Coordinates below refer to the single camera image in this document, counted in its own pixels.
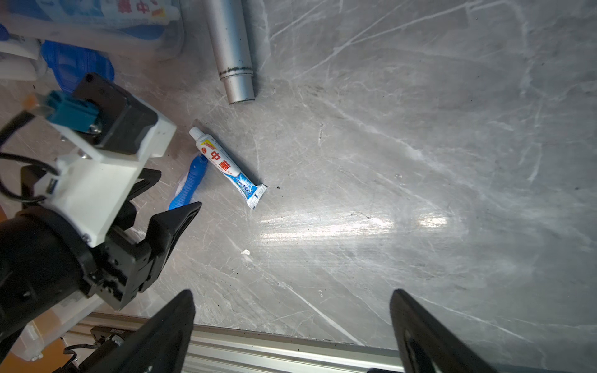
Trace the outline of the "blue toothbrush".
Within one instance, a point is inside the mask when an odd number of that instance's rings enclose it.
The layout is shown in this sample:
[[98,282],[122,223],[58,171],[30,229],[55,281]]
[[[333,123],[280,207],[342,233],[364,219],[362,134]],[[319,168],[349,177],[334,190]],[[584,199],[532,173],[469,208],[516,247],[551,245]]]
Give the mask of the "blue toothbrush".
[[194,193],[205,177],[207,169],[208,160],[202,154],[197,153],[192,159],[187,172],[177,184],[177,188],[168,205],[169,210],[174,210],[191,203]]

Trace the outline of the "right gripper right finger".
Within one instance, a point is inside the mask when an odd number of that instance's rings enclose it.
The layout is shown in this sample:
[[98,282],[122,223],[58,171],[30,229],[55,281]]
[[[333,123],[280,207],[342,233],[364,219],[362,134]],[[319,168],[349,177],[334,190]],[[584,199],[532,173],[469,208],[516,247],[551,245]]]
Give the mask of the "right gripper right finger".
[[393,292],[390,316],[404,371],[496,371],[405,290]]

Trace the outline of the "blue lid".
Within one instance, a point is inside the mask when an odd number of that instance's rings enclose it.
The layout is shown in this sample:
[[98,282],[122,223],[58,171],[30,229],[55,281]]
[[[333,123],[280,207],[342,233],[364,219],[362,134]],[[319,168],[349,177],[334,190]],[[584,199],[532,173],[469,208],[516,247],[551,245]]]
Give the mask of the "blue lid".
[[53,71],[59,87],[66,93],[73,93],[89,73],[114,81],[114,68],[110,59],[98,51],[45,41],[41,45],[41,55],[48,68]]

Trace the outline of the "toothpaste tube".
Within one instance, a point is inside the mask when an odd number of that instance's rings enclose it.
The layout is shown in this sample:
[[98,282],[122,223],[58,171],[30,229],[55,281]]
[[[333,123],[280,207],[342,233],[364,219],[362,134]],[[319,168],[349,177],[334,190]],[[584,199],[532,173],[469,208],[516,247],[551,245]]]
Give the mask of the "toothpaste tube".
[[194,139],[199,152],[240,192],[248,207],[255,209],[267,186],[252,182],[211,135],[205,134],[198,127],[192,127],[189,135]]

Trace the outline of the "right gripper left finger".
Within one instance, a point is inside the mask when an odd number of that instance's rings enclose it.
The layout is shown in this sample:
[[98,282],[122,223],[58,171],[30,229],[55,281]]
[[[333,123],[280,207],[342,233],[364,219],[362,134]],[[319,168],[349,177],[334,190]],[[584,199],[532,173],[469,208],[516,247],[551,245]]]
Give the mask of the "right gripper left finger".
[[194,298],[184,290],[91,372],[181,372],[194,329]]

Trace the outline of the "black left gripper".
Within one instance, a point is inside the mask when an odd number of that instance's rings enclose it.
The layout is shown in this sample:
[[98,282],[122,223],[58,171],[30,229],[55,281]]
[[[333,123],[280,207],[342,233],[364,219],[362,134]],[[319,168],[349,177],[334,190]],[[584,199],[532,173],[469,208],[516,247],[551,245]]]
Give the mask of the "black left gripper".
[[99,295],[113,309],[123,309],[157,280],[202,207],[194,202],[152,216],[144,240],[133,242],[122,230],[135,224],[132,200],[161,176],[158,169],[142,169],[106,242],[93,248],[65,219],[42,207],[1,223],[2,340],[14,341],[26,324],[75,292]]

